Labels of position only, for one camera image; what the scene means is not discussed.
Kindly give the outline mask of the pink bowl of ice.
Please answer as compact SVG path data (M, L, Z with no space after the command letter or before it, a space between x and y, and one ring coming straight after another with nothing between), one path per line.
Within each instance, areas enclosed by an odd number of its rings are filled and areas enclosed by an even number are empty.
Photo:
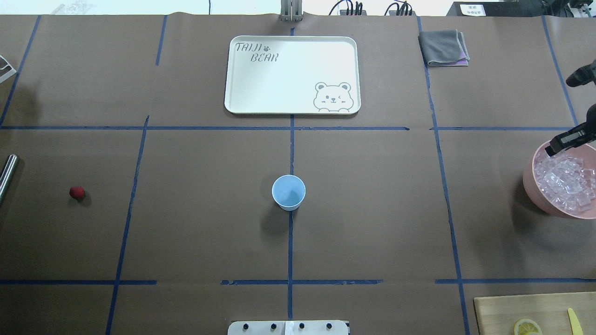
M584 144L547 155L548 142L536 149L523 172L523 186L533 204L547 214L568 219L594 219L595 158Z

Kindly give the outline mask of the light blue paper cup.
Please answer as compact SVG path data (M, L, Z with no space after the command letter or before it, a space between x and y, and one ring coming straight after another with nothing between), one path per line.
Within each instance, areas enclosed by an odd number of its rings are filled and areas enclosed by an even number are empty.
M294 211L306 197L306 185L298 176L285 174L274 181L271 193L280 208Z

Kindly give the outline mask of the black power box with label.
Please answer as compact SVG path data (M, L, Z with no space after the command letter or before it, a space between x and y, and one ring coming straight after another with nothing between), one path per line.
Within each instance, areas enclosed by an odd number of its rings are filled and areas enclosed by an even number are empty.
M467 0L454 1L446 16L536 17L544 15L540 0Z

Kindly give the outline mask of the grey folded cloth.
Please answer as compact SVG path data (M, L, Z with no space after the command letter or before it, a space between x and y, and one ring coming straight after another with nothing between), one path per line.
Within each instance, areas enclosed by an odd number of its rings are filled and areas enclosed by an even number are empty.
M467 67L470 55L464 33L458 29L422 31L419 44L428 67Z

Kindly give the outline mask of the yellow plastic knife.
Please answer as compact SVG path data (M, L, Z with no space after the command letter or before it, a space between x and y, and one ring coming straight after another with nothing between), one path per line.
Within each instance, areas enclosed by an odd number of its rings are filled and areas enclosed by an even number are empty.
M572 335L583 335L583 328L581 326L581 323L579 322L579 318L577 317L577 314L575 313L574 309L568 309L568 318Z

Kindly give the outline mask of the wooden cutting board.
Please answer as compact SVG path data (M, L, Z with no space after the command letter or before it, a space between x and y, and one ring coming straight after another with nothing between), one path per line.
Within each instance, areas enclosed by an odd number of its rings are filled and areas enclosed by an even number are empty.
M584 335L593 335L596 322L596 294L593 291L474 299L481 335L513 335L513 325L519 319L534 320L544 335L571 335L569 308L577 314Z

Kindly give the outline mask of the yellow lemon slices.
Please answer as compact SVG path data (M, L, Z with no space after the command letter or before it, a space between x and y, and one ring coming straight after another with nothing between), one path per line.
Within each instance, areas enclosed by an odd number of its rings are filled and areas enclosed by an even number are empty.
M519 319L513 325L514 335L542 335L542 328L531 319Z

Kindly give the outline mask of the cream bear serving tray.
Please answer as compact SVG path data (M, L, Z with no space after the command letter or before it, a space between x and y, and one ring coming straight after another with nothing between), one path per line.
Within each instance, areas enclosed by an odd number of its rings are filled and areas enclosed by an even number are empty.
M230 41L228 112L348 116L361 103L358 48L350 37L240 35Z

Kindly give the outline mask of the red strawberry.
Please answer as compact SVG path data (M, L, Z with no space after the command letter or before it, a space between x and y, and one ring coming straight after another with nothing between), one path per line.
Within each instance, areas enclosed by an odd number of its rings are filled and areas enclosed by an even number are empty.
M87 195L87 193L83 187L75 186L75 187L70 187L69 195L70 195L70 197L72 197L72 199L83 200L85 198L85 196Z

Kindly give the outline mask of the steel muddler with black tip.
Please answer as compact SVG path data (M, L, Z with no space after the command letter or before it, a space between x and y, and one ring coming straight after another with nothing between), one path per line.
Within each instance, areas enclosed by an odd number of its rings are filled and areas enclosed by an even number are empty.
M10 154L4 167L2 168L1 176L0 176L0 205L4 202L6 194L8 192L9 184L12 181L13 175L17 169L18 163L20 158L17 154Z

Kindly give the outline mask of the aluminium frame post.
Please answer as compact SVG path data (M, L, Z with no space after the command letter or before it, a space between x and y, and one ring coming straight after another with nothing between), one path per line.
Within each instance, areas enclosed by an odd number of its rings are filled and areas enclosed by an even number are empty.
M282 22L300 22L304 19L302 0L281 0L280 9L280 21Z

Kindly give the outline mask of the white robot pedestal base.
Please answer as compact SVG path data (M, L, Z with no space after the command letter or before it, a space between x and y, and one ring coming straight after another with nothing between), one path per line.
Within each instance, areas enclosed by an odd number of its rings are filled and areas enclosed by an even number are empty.
M343 320L279 320L232 322L228 335L349 335Z

